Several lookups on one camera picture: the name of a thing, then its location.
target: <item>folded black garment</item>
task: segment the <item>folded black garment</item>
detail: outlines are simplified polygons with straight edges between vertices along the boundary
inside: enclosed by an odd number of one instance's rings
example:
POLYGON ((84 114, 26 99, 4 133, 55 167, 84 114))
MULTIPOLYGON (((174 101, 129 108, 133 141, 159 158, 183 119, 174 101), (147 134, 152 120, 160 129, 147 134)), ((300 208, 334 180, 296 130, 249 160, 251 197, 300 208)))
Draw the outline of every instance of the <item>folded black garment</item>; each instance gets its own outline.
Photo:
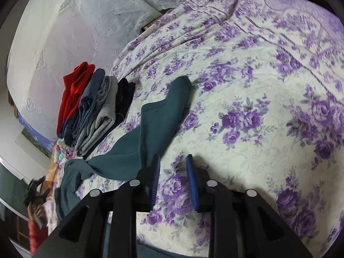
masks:
POLYGON ((119 124, 122 123, 127 115, 129 107, 134 97, 135 83, 128 82, 126 78, 122 78, 118 82, 118 91, 116 94, 116 120, 111 128, 89 149, 89 151, 83 156, 86 160, 87 157, 94 151, 98 144, 101 143, 106 136, 112 132, 119 124))

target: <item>clothes stack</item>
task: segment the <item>clothes stack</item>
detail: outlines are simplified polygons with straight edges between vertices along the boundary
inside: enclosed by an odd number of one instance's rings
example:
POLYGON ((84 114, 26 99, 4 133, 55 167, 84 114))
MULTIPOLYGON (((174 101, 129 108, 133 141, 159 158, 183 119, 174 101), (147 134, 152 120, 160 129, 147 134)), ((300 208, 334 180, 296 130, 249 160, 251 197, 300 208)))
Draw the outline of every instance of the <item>clothes stack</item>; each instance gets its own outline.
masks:
POLYGON ((94 70, 95 65, 83 62, 63 77, 57 121, 57 136, 84 159, 124 120, 135 91, 135 83, 94 70))

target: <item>gray towel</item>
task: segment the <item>gray towel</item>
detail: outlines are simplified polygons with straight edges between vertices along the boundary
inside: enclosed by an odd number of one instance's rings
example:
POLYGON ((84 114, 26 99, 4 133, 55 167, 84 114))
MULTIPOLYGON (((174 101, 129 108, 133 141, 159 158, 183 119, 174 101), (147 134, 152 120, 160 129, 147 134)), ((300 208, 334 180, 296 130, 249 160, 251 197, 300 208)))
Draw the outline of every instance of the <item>gray towel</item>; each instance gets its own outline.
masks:
POLYGON ((106 98, 108 97, 108 94, 109 94, 110 89, 111 89, 111 78, 112 77, 109 77, 108 75, 106 75, 104 77, 102 83, 100 84, 99 90, 97 92, 96 105, 95 105, 94 110, 91 114, 91 117, 87 123, 87 126, 85 126, 82 129, 82 131, 78 137, 78 140, 76 141, 75 151, 78 151, 79 147, 82 145, 84 140, 87 138, 88 133, 90 132, 92 123, 96 120, 97 115, 101 110, 101 107, 103 106, 106 98))
POLYGON ((109 94, 99 111, 97 117, 93 119, 86 127, 86 134, 78 145, 75 147, 78 156, 84 156, 88 150, 96 143, 106 131, 111 128, 116 120, 116 94, 118 90, 117 78, 111 77, 111 88, 109 94))

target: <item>sheer white fabric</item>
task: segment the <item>sheer white fabric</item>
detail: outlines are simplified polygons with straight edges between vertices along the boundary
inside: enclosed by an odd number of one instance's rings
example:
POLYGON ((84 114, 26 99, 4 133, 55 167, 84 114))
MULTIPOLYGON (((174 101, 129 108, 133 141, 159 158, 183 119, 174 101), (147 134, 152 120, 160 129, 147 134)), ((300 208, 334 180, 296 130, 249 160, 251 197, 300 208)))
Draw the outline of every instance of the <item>sheer white fabric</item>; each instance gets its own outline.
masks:
POLYGON ((63 76, 83 61, 108 74, 158 10, 182 1, 30 0, 8 61, 7 85, 21 115, 46 138, 56 138, 63 76))

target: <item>silver screw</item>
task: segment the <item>silver screw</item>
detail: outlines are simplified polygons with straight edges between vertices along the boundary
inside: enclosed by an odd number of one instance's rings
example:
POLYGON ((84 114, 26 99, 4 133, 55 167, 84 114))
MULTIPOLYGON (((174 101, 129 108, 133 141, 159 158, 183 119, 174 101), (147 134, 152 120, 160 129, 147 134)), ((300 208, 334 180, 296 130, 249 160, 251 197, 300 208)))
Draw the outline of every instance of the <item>silver screw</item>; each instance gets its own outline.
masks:
POLYGON ((255 196, 257 196, 257 191, 255 191, 254 189, 248 189, 248 190, 246 191, 246 194, 247 194, 247 196, 249 196, 249 197, 255 197, 255 196))
POLYGON ((91 190, 91 192, 89 193, 89 195, 90 195, 91 197, 97 197, 97 196, 100 195, 100 193, 101 193, 101 191, 100 191, 99 189, 93 189, 93 190, 91 190))
POLYGON ((217 186, 217 181, 216 180, 208 180, 207 181, 207 186, 215 187, 215 186, 217 186))
POLYGON ((138 186, 138 185, 140 185, 140 181, 139 180, 131 180, 129 182, 129 185, 130 186, 138 186))

